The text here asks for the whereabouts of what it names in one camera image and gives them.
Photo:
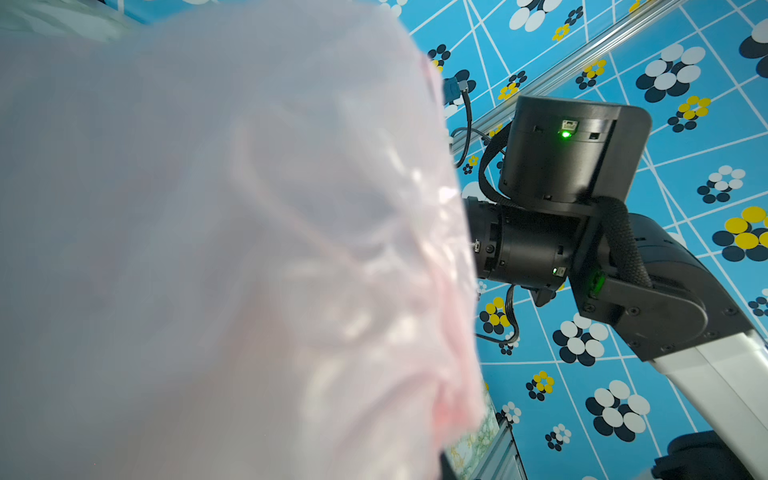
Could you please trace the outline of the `pink translucent plastic bag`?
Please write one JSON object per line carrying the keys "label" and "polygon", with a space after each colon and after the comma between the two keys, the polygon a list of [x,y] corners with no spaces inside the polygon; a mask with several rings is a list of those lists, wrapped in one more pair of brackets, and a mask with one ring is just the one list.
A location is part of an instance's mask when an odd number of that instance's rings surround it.
{"label": "pink translucent plastic bag", "polygon": [[483,416],[442,78],[356,1],[1,36],[1,475],[437,479]]}

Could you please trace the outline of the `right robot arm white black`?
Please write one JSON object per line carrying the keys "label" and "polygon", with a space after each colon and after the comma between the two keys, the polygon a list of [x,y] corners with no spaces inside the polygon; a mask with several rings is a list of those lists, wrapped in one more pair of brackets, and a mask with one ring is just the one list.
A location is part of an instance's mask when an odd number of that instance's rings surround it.
{"label": "right robot arm white black", "polygon": [[642,108],[523,96],[487,146],[497,184],[465,202],[480,278],[530,291],[569,284],[578,312],[611,326],[709,423],[674,440],[655,479],[767,475],[767,344],[716,277],[626,199],[652,120]]}

